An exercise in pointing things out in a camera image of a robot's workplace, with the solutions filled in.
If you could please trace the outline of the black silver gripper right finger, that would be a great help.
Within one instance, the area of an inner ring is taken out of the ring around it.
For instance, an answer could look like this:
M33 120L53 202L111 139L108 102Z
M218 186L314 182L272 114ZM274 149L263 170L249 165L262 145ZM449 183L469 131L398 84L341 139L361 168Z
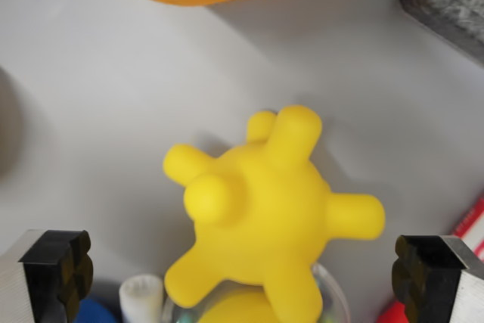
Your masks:
M458 237L401 235L392 291L409 322L482 322L483 261Z

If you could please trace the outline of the black silver gripper left finger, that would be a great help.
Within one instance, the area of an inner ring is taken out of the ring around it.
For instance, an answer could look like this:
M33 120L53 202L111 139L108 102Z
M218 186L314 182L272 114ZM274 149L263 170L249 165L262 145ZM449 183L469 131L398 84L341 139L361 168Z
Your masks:
M86 230L30 229L1 253L2 322L73 322L91 290Z

